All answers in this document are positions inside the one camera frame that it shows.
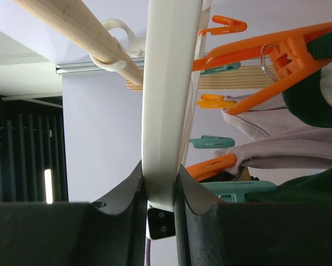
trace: green clothespin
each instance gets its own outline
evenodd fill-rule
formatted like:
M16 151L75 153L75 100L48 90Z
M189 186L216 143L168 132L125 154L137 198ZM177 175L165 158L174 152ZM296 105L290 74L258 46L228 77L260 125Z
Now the green clothespin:
M218 66L216 68L205 69L204 72L202 72L200 74L201 75L217 74L217 73L221 73L221 72L238 69L240 66L241 66L241 62L237 62L237 63L233 63L233 64Z
M201 139L190 139L196 149L224 149L234 146L234 140L230 137L218 137L203 135Z

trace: screw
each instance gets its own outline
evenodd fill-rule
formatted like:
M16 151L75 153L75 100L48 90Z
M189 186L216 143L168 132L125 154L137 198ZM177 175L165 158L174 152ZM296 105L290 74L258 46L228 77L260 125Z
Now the screw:
M162 232L162 233L166 233L166 232L167 232L167 227L165 227L165 226L161 226L161 232Z

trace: metal ring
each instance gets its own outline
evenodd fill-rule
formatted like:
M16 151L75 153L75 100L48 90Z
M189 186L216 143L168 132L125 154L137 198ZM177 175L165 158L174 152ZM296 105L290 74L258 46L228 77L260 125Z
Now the metal ring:
M263 69L263 71L272 79L272 81L277 82L278 79L272 74L272 72L269 71L269 69L267 68L267 66L265 65L265 49L267 47L277 47L278 44L265 44L264 46L262 46L261 48L261 67Z

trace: white wall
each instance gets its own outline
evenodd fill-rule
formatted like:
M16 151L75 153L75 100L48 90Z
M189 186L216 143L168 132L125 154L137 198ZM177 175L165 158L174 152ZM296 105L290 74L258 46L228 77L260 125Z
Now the white wall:
M93 201L125 179L141 158L142 95L130 91L124 78L116 73L93 73L64 76L63 96L69 198ZM251 141L237 128L227 125L219 110L197 107L192 137L203 134L232 137L236 145ZM212 153L213 150L197 150L191 145L187 164L208 160ZM282 183L312 171L251 173ZM154 241L151 256L152 265L177 265L175 238Z

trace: orange clothespin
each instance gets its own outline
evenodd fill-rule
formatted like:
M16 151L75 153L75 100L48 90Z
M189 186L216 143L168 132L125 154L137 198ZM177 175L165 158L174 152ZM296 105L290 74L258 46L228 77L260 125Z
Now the orange clothespin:
M332 22L327 22L229 43L195 60L193 71L260 57L262 69L275 83L226 109L228 114L238 115L278 95L332 62L332 59L315 60L307 50L308 42L331 30ZM266 55L273 63L279 80L266 68Z
M224 101L225 96L214 94L203 94L200 96L201 101L197 101L196 104L201 108L229 108L236 104L235 101Z
M198 182L213 177L224 169L232 167L236 164L237 158L234 154L226 154L196 165L188 166L188 173Z
M237 19L227 18L219 15L212 17L212 21L218 24L222 24L223 27L202 29L199 30L199 35L205 35L208 32L211 35L223 35L229 33L244 32L247 29L246 22L238 21Z

